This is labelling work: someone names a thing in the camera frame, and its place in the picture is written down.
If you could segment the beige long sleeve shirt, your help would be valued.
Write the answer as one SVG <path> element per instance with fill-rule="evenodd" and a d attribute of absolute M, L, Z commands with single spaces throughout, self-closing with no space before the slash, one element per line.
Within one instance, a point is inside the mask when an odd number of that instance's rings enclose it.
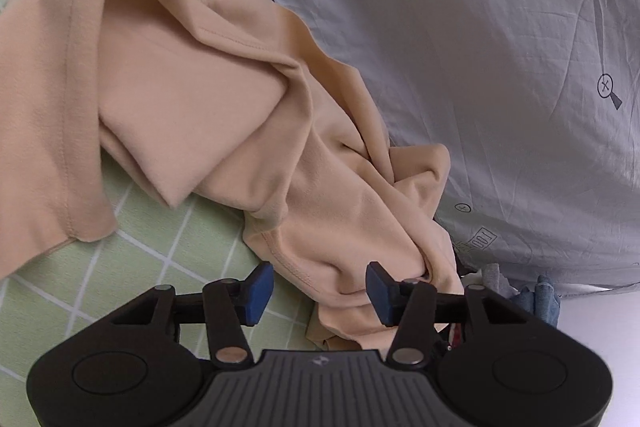
<path fill-rule="evenodd" d="M 442 145 L 394 147 L 358 70 L 273 0 L 11 0 L 1 14 L 1 271 L 117 227 L 101 157 L 150 196 L 243 211 L 331 338 L 386 349 L 368 263 L 462 289 Z"/>

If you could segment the folded red garment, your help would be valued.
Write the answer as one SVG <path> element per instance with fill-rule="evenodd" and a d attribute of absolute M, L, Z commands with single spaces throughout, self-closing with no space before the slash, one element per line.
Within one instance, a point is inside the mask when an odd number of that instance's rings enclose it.
<path fill-rule="evenodd" d="M 450 327 L 450 331 L 449 331 L 449 346 L 451 349 L 454 349 L 455 347 L 458 347 L 461 345 L 463 341 L 462 338 L 462 325 L 461 324 L 454 324 Z"/>

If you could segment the green grid cutting mat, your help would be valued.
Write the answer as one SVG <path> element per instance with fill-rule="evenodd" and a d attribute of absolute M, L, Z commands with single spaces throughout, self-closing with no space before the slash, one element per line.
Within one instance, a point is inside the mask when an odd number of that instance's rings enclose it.
<path fill-rule="evenodd" d="M 43 352 L 150 286 L 195 293 L 221 277 L 244 277 L 256 257 L 239 211 L 190 196 L 167 209 L 111 159 L 104 188 L 117 231 L 41 256 L 1 283 L 1 379 L 21 385 Z"/>

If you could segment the folded grey sweatshirt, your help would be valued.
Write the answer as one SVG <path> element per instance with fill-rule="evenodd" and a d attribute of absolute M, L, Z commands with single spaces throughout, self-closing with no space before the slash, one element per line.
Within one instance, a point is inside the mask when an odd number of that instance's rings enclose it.
<path fill-rule="evenodd" d="M 484 266 L 482 284 L 506 299 L 511 299 L 520 293 L 502 274 L 498 263 L 489 263 Z"/>

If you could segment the folded blue denim jeans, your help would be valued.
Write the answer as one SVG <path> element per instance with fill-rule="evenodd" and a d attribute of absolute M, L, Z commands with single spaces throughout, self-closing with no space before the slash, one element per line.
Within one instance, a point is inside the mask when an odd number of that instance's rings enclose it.
<path fill-rule="evenodd" d="M 539 275 L 533 289 L 524 287 L 510 300 L 544 323 L 558 326 L 561 303 L 549 277 Z"/>

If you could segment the grey printed backdrop sheet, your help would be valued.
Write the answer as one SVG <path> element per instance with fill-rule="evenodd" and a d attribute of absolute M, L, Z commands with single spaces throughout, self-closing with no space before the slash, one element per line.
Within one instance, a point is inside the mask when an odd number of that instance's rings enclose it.
<path fill-rule="evenodd" d="M 397 145 L 440 143 L 468 265 L 639 286 L 639 0 L 277 0 L 366 80 Z"/>

